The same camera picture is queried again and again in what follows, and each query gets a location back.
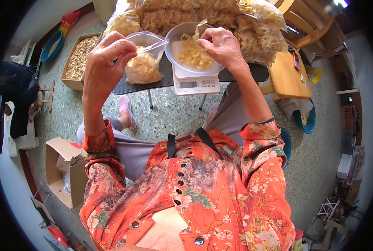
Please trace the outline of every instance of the shirt sleeve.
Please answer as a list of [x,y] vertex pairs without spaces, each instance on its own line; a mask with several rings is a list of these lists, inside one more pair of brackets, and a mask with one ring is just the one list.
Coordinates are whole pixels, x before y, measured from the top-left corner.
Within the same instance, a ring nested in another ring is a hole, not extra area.
[[79,214],[83,226],[99,250],[102,236],[110,232],[110,209],[123,195],[125,187],[124,165],[114,155],[115,141],[111,123],[109,120],[104,123],[106,128],[99,136],[91,137],[85,133],[85,140],[82,142],[88,153],[85,171],[89,181],[85,188],[85,202]]
[[284,196],[286,182],[282,167],[287,158],[280,132],[273,120],[263,124],[247,124],[239,134],[244,138],[242,182],[267,218],[268,226],[276,233],[284,251],[295,238],[295,228],[290,220],[290,206]]

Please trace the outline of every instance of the digital kitchen scale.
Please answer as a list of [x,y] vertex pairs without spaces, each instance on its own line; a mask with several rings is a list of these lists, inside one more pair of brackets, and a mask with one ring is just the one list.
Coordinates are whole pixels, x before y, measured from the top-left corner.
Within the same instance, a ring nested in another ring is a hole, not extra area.
[[177,96],[220,92],[219,73],[211,76],[196,76],[172,65],[172,76]]

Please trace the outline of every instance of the knee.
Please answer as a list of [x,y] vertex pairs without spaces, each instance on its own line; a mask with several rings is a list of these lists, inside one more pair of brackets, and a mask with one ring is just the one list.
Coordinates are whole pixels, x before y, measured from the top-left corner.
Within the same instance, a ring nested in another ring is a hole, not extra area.
[[77,141],[79,144],[82,143],[85,139],[85,124],[82,123],[79,128],[77,129]]

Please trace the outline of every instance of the floral blouse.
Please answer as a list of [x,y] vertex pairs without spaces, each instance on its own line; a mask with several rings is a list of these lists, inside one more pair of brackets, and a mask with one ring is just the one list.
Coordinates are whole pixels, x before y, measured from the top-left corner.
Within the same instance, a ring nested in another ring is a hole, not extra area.
[[295,229],[284,198],[284,142],[275,121],[247,124],[244,150],[217,129],[207,133],[223,155],[195,136],[152,150],[146,171],[125,187],[109,120],[97,137],[85,135],[89,177],[80,219],[99,250],[135,245],[154,224],[152,214],[176,207],[188,227],[179,233],[186,251],[287,250]]

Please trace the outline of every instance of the mobile phone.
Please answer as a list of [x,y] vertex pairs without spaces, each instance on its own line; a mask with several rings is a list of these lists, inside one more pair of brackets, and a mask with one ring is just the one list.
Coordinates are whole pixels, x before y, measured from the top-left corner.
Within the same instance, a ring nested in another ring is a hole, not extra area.
[[294,68],[299,71],[300,68],[299,68],[299,58],[298,58],[298,55],[293,52],[293,64],[294,64]]

